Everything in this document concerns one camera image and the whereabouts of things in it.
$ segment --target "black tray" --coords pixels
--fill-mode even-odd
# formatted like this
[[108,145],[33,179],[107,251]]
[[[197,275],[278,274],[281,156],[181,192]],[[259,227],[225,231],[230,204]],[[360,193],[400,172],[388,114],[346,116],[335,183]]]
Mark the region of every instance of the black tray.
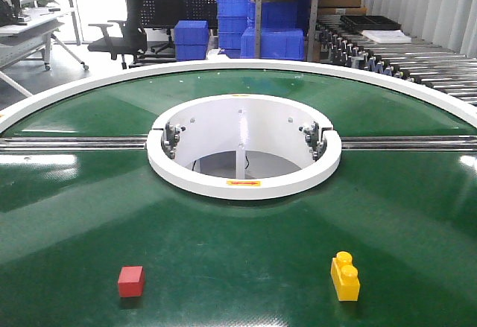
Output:
[[398,31],[401,24],[385,16],[341,16],[346,29],[350,31]]

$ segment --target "yellow label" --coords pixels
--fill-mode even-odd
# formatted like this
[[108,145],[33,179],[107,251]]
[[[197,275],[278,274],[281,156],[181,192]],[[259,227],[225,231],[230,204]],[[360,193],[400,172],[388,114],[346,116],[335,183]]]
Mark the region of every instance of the yellow label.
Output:
[[246,187],[259,187],[262,185],[261,180],[227,180],[228,185],[234,186],[246,186]]

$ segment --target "table leg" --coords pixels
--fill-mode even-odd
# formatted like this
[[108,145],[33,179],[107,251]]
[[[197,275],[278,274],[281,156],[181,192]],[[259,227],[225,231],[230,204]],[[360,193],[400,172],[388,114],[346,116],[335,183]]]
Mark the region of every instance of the table leg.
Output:
[[31,92],[29,92],[25,87],[17,83],[15,80],[10,78],[8,75],[4,74],[2,71],[0,71],[0,79],[8,83],[10,86],[12,86],[14,89],[25,95],[27,98],[30,96],[33,96]]
[[71,51],[71,50],[65,45],[64,42],[62,42],[61,40],[59,40],[56,35],[54,35],[53,33],[51,33],[51,38],[54,39],[54,41],[57,42],[57,44],[60,44],[61,47],[68,52],[68,54],[70,54],[72,57],[74,57],[74,59],[75,59],[76,61],[78,61],[78,62],[83,66],[83,69],[85,69],[85,70],[88,70],[88,69],[89,69],[88,65],[85,64],[85,62],[82,61],[82,59],[80,59],[73,51]]

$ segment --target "green conveyor belt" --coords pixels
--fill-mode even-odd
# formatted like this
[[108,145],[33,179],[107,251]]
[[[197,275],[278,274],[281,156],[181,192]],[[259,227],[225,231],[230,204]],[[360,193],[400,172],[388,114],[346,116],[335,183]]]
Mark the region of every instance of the green conveyor belt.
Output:
[[[221,70],[105,86],[3,137],[144,135],[178,103],[242,92],[308,104],[341,136],[476,134],[366,83]],[[315,188],[239,202],[175,188],[145,150],[0,153],[0,326],[475,326],[476,160],[347,150]],[[336,298],[340,250],[359,269],[358,302]],[[119,298],[125,265],[144,266],[143,297]]]

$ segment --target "white table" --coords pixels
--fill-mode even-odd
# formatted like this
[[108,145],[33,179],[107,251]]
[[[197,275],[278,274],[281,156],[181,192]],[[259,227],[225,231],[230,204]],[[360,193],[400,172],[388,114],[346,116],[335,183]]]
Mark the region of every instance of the white table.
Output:
[[74,10],[74,8],[64,8],[56,12],[50,12],[48,8],[44,7],[25,9],[23,13],[31,17],[31,21],[26,22],[26,25],[5,25],[0,27],[0,79],[9,83],[23,95],[32,96],[31,92],[1,70],[29,57],[37,51],[42,52],[45,69],[49,70],[51,39],[60,44],[87,70],[88,65],[54,35],[54,31],[63,25],[57,19],[72,13]]

